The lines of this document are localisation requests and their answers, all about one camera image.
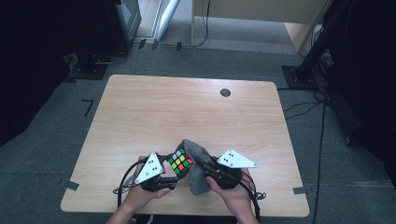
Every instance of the black tape mark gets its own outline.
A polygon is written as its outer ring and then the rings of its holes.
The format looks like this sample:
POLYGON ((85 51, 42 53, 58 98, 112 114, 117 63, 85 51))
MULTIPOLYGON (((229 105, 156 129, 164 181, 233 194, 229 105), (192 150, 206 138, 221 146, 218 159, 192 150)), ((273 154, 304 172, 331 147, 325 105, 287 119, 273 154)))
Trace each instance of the black tape mark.
POLYGON ((177 42, 176 50, 177 51, 181 50, 181 42, 177 42))
POLYGON ((294 194, 304 194, 304 193, 306 193, 306 190, 304 187, 299 187, 299 188, 294 188, 293 192, 294 192, 294 194))
POLYGON ((86 100, 86 99, 82 99, 82 102, 91 102, 90 106, 88 106, 87 112, 85 112, 84 117, 87 117, 88 113, 90 113, 91 107, 93 105, 93 100, 86 100))
POLYGON ((145 47, 145 45, 146 45, 146 39, 142 39, 142 41, 140 41, 139 44, 139 49, 142 49, 143 47, 145 47))
POLYGON ((66 188, 66 189, 72 189, 72 190, 78 190, 79 188, 79 184, 72 182, 70 180, 61 180, 61 182, 59 182, 59 186, 61 186, 62 188, 66 188))

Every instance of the tripod base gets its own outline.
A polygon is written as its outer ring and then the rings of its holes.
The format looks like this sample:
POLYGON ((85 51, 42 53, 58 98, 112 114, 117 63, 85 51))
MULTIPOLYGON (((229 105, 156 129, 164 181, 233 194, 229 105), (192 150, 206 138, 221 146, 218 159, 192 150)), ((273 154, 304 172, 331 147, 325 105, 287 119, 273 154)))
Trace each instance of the tripod base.
POLYGON ((68 78, 102 80, 106 70, 107 64, 105 63, 93 63, 89 67, 82 67, 79 62, 76 62, 68 78))
POLYGON ((290 89, 294 90, 312 90, 318 87, 311 83, 309 80, 300 80, 297 78, 296 71, 298 66, 282 65, 283 75, 290 89))

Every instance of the rubik's cube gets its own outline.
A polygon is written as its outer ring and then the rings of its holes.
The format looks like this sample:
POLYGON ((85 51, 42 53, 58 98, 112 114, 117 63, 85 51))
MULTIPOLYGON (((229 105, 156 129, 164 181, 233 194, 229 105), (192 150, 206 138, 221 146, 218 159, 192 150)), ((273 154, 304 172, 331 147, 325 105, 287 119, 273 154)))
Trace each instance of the rubik's cube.
POLYGON ((192 159, 187 155, 183 148, 176 151, 168 161, 179 178, 183 178, 189 172, 190 167, 193 164, 192 159))

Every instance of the wrist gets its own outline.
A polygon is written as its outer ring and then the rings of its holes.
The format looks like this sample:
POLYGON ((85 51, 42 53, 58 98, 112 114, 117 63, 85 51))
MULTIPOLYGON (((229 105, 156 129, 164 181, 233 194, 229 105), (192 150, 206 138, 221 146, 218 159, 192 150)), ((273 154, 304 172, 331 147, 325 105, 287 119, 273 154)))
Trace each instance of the wrist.
POLYGON ((132 205, 128 203, 122 203, 119 210, 123 217, 128 217, 128 218, 132 217, 134 213, 137 211, 137 209, 135 209, 132 205))
POLYGON ((239 224, 259 223, 251 210, 235 214, 239 224))

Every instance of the person's right hand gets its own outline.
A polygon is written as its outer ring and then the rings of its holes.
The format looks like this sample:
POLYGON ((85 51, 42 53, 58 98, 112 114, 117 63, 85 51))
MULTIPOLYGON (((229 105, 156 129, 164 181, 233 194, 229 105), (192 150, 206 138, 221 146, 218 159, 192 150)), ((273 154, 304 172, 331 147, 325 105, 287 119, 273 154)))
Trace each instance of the person's right hand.
MULTIPOLYGON (((249 184, 247 182, 249 181, 249 178, 246 177, 246 175, 250 176, 250 173, 246 168, 242 169, 242 172, 244 173, 242 175, 242 182, 249 188, 249 184)), ((225 205, 227 205, 230 212, 233 213, 240 224, 259 223, 251 210, 251 200, 248 192, 242 186, 237 185, 234 189, 221 189, 216 180, 212 177, 208 176, 206 181, 210 188, 222 197, 225 205)))

